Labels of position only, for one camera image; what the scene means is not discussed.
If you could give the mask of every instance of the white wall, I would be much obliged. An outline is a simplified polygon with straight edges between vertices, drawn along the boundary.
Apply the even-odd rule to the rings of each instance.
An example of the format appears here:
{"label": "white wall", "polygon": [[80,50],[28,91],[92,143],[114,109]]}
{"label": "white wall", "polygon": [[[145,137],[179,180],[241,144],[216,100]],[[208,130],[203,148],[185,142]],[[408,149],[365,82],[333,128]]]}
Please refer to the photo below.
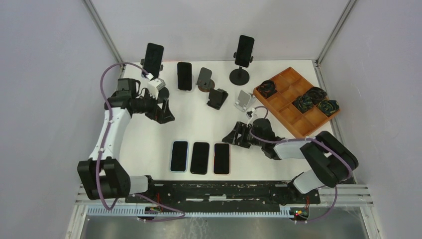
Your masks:
{"label": "white wall", "polygon": [[422,1],[360,0],[322,63],[387,239],[421,238]]}
{"label": "white wall", "polygon": [[148,42],[166,60],[233,60],[241,34],[254,58],[316,59],[347,0],[93,0],[124,60]]}
{"label": "white wall", "polygon": [[0,238],[63,238],[114,59],[79,0],[2,1],[0,19]]}

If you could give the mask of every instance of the smartphone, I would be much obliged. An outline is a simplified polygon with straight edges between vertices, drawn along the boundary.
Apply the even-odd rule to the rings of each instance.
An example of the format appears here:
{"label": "smartphone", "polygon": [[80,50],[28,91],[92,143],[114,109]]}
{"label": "smartphone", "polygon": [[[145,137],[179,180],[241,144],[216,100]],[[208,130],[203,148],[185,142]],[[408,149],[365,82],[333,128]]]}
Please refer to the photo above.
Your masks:
{"label": "smartphone", "polygon": [[157,78],[160,74],[163,53],[163,46],[154,43],[148,43],[146,47],[143,68],[148,73],[151,73],[155,78]]}
{"label": "smartphone", "polygon": [[189,62],[177,63],[177,87],[182,91],[192,90],[192,64]]}
{"label": "smartphone", "polygon": [[214,173],[230,173],[230,145],[227,143],[216,143],[214,145]]}
{"label": "smartphone", "polygon": [[192,150],[191,173],[207,174],[208,155],[210,153],[210,144],[204,142],[195,142]]}
{"label": "smartphone", "polygon": [[186,141],[173,142],[170,171],[186,172],[187,163],[188,163],[188,142]]}
{"label": "smartphone", "polygon": [[234,63],[241,67],[249,67],[252,56],[253,43],[255,39],[249,36],[241,35],[239,45],[237,46],[236,59]]}

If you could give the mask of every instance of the white table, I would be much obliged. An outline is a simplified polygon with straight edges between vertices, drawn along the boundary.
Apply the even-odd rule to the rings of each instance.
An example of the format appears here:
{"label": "white table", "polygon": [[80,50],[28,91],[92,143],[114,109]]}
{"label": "white table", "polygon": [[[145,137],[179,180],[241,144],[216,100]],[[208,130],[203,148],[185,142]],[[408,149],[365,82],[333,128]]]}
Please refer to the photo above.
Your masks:
{"label": "white table", "polygon": [[[231,167],[229,175],[213,173],[214,144],[231,132],[237,121],[247,122],[245,113],[234,107],[240,90],[252,92],[264,80],[268,80],[288,67],[293,67],[310,83],[318,86],[312,61],[254,61],[246,69],[249,72],[249,83],[244,86],[232,84],[228,78],[236,69],[233,61],[191,62],[194,82],[198,79],[202,67],[212,70],[215,88],[228,92],[228,97],[221,109],[215,110],[206,105],[208,93],[201,92],[194,85],[192,92],[177,89],[177,63],[164,62],[160,78],[166,82],[170,91],[169,107],[175,121],[158,124],[144,115],[134,114],[123,137],[120,151],[120,164],[130,176],[151,175],[155,180],[290,180],[301,172],[310,169],[303,159],[283,159],[281,161],[267,158],[260,147],[250,149],[231,145]],[[142,81],[146,87],[147,80],[140,77],[138,68],[127,66],[124,78]],[[258,100],[253,107],[262,105]],[[265,110],[258,114],[264,116]],[[279,137],[293,137],[271,113],[268,119],[275,134]],[[315,133],[322,130],[332,132],[330,123],[326,123]],[[173,142],[185,140],[189,142],[188,167],[184,173],[170,172],[170,158]],[[194,142],[208,142],[210,154],[206,175],[190,173],[190,163]]]}

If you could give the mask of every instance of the orange wooden tray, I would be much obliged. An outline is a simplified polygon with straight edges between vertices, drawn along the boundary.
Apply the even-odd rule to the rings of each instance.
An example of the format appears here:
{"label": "orange wooden tray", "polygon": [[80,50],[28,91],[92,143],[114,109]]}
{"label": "orange wooden tray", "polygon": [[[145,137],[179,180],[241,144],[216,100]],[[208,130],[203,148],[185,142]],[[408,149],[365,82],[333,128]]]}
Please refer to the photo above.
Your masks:
{"label": "orange wooden tray", "polygon": [[257,90],[253,95],[286,127],[296,138],[310,135],[330,119],[334,118],[340,109],[327,117],[318,107],[314,106],[304,114],[294,105],[293,101],[308,91],[313,85],[302,77],[292,67],[270,79],[276,84],[277,93],[264,98]]}

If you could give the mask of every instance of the phone stand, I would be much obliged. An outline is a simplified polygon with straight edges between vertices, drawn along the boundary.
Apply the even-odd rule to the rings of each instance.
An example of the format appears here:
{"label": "phone stand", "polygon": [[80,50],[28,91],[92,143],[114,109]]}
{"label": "phone stand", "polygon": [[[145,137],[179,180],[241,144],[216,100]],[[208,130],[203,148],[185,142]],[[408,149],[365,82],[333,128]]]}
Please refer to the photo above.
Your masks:
{"label": "phone stand", "polygon": [[[144,66],[144,64],[145,64],[145,59],[142,58],[141,59],[141,66]],[[164,68],[164,66],[161,64],[160,71],[163,71],[163,68]],[[146,74],[143,71],[142,71],[142,76],[143,77],[146,77]]]}
{"label": "phone stand", "polygon": [[223,89],[210,90],[210,94],[208,95],[208,103],[207,105],[209,107],[212,107],[216,110],[219,110],[221,106],[223,105],[225,99],[227,99],[228,93]]}
{"label": "phone stand", "polygon": [[201,68],[201,71],[198,75],[198,80],[196,82],[196,85],[198,86],[198,89],[202,92],[210,92],[211,89],[214,89],[215,83],[213,80],[211,80],[212,71],[210,69],[207,69],[205,67]]}
{"label": "phone stand", "polygon": [[237,86],[243,86],[249,82],[249,73],[241,66],[239,66],[239,69],[234,69],[230,73],[229,79],[233,84]]}

